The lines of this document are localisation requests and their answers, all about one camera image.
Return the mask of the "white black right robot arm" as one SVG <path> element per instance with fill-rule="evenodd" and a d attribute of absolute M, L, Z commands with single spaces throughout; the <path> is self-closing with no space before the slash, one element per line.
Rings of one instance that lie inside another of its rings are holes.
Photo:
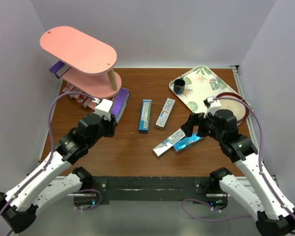
<path fill-rule="evenodd" d="M 181 129 L 189 137 L 194 126 L 198 127 L 198 136 L 208 136 L 219 143 L 222 152 L 241 170 L 253 188 L 250 191 L 238 183 L 227 168 L 220 168 L 210 173 L 211 191 L 230 194 L 255 220 L 260 235 L 295 235 L 295 206 L 264 167 L 260 160 L 261 151 L 250 138 L 239 134 L 233 112 L 222 109 L 208 116 L 191 113 Z"/>

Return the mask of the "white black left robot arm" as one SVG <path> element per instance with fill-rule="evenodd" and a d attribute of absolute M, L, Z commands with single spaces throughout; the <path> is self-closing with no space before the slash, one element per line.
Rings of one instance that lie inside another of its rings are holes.
<path fill-rule="evenodd" d="M 91 190 L 91 174 L 84 168 L 76 168 L 65 177 L 61 186 L 50 183 L 64 170 L 88 154 L 102 137 L 112 137 L 117 126 L 113 114 L 91 113 L 82 118 L 77 127 L 62 137 L 50 155 L 21 183 L 7 192 L 0 192 L 0 217 L 18 234 L 26 230 L 43 207 L 64 195 Z"/>

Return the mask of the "red silver toothpaste box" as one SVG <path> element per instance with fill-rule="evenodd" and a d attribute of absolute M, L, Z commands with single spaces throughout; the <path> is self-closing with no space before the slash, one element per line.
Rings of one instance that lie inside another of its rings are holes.
<path fill-rule="evenodd" d="M 82 105 L 84 108 L 94 109 L 93 99 L 88 97 L 85 93 L 83 95 L 77 94 L 74 96 L 77 102 Z"/>

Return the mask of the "purple toothpaste box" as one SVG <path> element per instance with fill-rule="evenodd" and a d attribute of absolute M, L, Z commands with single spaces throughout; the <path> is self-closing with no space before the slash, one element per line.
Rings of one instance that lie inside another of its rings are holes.
<path fill-rule="evenodd" d="M 125 88 L 121 88 L 119 90 L 119 93 L 115 97 L 111 114 L 116 117 L 116 123 L 119 123 L 123 115 L 123 112 L 125 110 L 125 107 L 127 105 L 129 97 L 130 97 L 130 91 Z"/>
<path fill-rule="evenodd" d="M 71 68 L 71 66 L 65 64 L 62 61 L 58 61 L 57 63 L 55 63 L 50 69 L 49 71 L 54 74 L 56 76 L 57 79 L 61 78 L 63 74 L 65 74 L 69 69 Z"/>

